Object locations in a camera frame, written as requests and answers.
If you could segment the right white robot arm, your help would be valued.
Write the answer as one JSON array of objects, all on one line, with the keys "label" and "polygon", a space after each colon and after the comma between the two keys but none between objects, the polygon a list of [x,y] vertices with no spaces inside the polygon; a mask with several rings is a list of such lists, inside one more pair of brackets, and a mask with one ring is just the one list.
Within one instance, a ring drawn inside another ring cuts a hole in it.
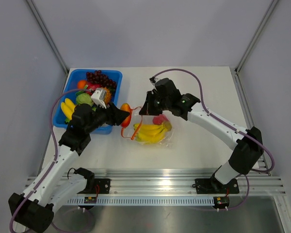
[{"label": "right white robot arm", "polygon": [[214,114],[203,102],[192,94],[181,94],[169,78],[150,78],[153,90],[146,94],[145,103],[139,114],[158,116],[169,111],[174,116],[195,123],[221,139],[231,150],[229,160],[220,166],[212,176],[210,186],[215,192],[222,192],[228,183],[238,175],[246,175],[263,155],[262,138],[259,129],[246,129]]}]

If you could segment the large yellow banana bunch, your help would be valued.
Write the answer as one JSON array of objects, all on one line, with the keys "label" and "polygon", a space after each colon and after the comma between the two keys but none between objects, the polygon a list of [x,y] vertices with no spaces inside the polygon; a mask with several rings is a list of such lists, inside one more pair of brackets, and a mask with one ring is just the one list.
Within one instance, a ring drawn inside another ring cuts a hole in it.
[{"label": "large yellow banana bunch", "polygon": [[157,144],[163,141],[171,130],[172,125],[169,121],[165,121],[161,125],[142,124],[135,140],[146,144]]}]

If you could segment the clear zip top bag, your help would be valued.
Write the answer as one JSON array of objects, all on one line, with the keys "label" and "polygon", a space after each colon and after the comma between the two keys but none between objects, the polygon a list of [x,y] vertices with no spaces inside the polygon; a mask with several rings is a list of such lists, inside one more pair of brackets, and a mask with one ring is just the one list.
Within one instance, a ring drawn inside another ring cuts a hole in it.
[{"label": "clear zip top bag", "polygon": [[121,137],[135,141],[141,145],[163,145],[173,135],[173,126],[166,115],[142,116],[141,107],[131,108],[129,104],[122,104],[121,110],[129,116],[121,124]]}]

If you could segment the red bell pepper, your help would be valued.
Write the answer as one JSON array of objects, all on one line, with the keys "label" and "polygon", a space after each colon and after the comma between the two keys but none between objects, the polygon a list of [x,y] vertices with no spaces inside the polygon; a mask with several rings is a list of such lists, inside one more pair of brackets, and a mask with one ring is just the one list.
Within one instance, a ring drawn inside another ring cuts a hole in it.
[{"label": "red bell pepper", "polygon": [[169,119],[164,114],[160,114],[159,116],[154,116],[152,119],[152,123],[155,125],[161,125],[165,121],[169,121]]}]

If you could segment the orange mango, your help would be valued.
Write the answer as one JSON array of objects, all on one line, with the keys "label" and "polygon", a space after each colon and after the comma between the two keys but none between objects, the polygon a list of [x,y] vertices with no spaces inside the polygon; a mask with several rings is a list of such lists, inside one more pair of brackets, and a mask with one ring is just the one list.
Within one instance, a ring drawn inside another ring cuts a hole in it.
[{"label": "orange mango", "polygon": [[120,109],[127,113],[126,118],[121,123],[121,127],[126,128],[127,126],[129,126],[131,121],[132,109],[128,103],[123,103]]}]

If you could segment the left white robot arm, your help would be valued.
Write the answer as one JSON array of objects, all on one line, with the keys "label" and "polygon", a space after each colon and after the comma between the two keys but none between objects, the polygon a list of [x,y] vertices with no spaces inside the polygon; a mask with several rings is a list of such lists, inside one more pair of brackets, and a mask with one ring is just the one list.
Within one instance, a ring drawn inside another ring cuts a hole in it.
[{"label": "left white robot arm", "polygon": [[13,223],[17,222],[42,233],[52,223],[55,213],[75,194],[97,191],[95,174],[85,168],[76,169],[60,187],[56,184],[90,143],[92,131],[103,124],[119,126],[128,116],[129,112],[118,109],[113,103],[96,110],[88,104],[77,105],[65,133],[55,142],[53,160],[21,194],[13,193],[9,198],[10,232],[14,231]]}]

